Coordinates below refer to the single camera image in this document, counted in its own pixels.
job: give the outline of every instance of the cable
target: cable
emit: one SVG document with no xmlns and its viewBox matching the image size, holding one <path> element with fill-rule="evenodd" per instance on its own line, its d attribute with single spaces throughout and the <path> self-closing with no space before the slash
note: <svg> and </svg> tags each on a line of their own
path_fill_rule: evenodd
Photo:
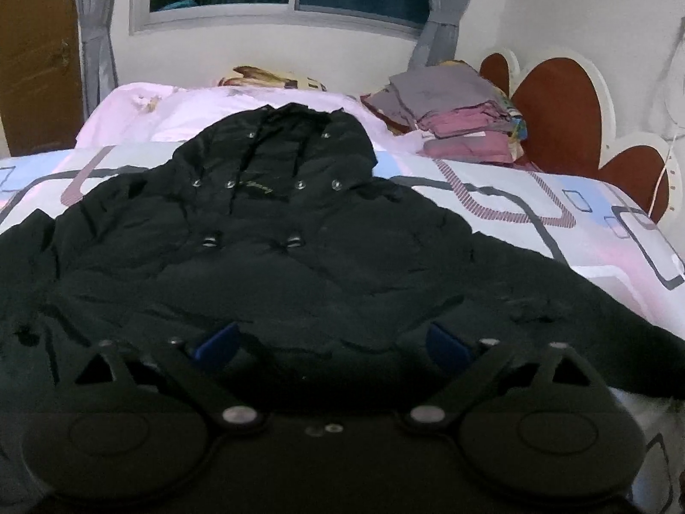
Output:
<svg viewBox="0 0 685 514">
<path fill-rule="evenodd" d="M 669 158 L 670 158 L 670 153 L 673 151 L 673 146 L 676 144 L 676 139 L 678 138 L 678 135 L 680 134 L 680 126 L 678 125 L 679 129 L 676 129 L 676 135 L 673 136 L 673 140 L 669 144 L 669 152 L 666 153 L 666 158 L 664 158 L 664 167 L 661 168 L 661 173 L 659 174 L 659 178 L 656 180 L 656 187 L 654 188 L 654 193 L 652 195 L 652 204 L 649 206 L 649 212 L 647 213 L 648 217 L 652 217 L 652 212 L 654 211 L 654 205 L 656 204 L 656 196 L 657 193 L 659 193 L 659 187 L 661 186 L 661 180 L 664 178 L 664 174 L 666 173 L 666 169 L 669 164 Z"/>
</svg>

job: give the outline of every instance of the pink folded cloth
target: pink folded cloth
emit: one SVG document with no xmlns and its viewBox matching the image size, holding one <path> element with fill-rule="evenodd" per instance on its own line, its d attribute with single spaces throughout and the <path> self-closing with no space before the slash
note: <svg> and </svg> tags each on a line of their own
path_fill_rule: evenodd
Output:
<svg viewBox="0 0 685 514">
<path fill-rule="evenodd" d="M 424 143 L 421 156 L 458 160 L 460 162 L 494 162 L 511 164 L 509 136 L 499 131 L 484 131 L 482 136 L 460 136 L 432 139 Z"/>
<path fill-rule="evenodd" d="M 424 131 L 432 131 L 436 137 L 453 137 L 484 129 L 513 131 L 508 114 L 494 101 L 483 102 L 471 108 L 428 114 L 419 120 L 419 127 Z"/>
</svg>

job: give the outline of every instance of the wooden door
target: wooden door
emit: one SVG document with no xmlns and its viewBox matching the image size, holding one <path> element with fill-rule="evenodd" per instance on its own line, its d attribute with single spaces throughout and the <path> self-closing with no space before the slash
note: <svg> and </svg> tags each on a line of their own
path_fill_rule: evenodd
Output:
<svg viewBox="0 0 685 514">
<path fill-rule="evenodd" d="M 13 156 L 74 147 L 83 125 L 74 0 L 0 0 L 0 117 Z"/>
</svg>

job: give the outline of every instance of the pillow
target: pillow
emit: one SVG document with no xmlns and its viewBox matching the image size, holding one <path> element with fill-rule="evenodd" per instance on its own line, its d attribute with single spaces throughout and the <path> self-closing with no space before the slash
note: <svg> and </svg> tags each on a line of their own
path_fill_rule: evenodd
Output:
<svg viewBox="0 0 685 514">
<path fill-rule="evenodd" d="M 326 87 L 310 77 L 299 77 L 293 73 L 276 73 L 254 66 L 233 68 L 242 77 L 224 77 L 218 82 L 219 87 L 274 87 L 278 89 L 301 89 L 326 91 Z"/>
</svg>

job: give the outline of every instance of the headboard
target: headboard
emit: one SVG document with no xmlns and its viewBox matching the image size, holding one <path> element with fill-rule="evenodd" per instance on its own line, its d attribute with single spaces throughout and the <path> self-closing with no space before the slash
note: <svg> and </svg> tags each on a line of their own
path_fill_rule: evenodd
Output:
<svg viewBox="0 0 685 514">
<path fill-rule="evenodd" d="M 497 48 L 487 54 L 480 73 L 523 113 L 528 139 L 522 146 L 542 170 L 611 183 L 648 210 L 668 156 L 652 219 L 665 227 L 679 214 L 683 181 L 668 143 L 647 132 L 616 138 L 611 94 L 590 60 L 553 48 L 522 70 L 511 50 Z"/>
</svg>

